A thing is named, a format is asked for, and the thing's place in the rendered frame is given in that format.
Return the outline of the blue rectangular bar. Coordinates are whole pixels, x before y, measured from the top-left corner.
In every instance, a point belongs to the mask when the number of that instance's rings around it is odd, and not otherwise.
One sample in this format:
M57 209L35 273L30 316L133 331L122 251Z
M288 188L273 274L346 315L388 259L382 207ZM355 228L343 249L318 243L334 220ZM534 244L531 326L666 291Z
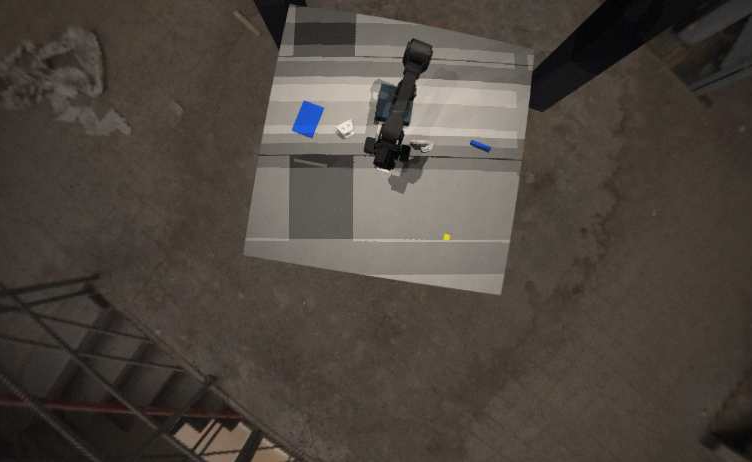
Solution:
M488 145L485 145L485 144L482 144L482 143L480 143L480 142L477 142L477 141L474 141L474 140L472 140L470 144L471 144L471 145L474 145L474 146L476 146L476 147L478 147L478 148L481 148L481 149L483 149L483 150L486 150L486 151L490 151L490 150L491 150L491 147L490 147L490 146L488 146Z

